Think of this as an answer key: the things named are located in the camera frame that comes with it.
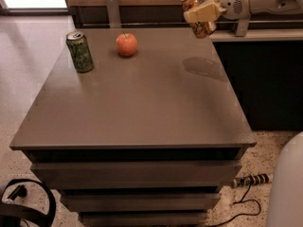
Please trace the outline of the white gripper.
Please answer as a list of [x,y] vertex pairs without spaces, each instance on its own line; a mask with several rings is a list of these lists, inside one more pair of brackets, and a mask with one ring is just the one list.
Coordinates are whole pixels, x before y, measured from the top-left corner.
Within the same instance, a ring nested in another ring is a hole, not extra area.
[[214,22],[221,15],[229,20],[250,17],[249,0],[205,0],[201,5],[184,12],[184,18],[189,24]]

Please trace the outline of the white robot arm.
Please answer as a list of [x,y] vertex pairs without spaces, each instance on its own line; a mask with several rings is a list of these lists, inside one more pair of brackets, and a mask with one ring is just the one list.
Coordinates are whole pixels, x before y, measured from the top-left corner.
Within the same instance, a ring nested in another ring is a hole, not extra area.
[[[212,34],[215,22],[224,17],[238,22],[235,35],[244,37],[253,14],[295,15],[303,13],[303,0],[182,0],[184,18],[195,36]],[[233,187],[272,185],[266,227],[303,227],[303,132],[282,149],[272,175],[237,178]]]

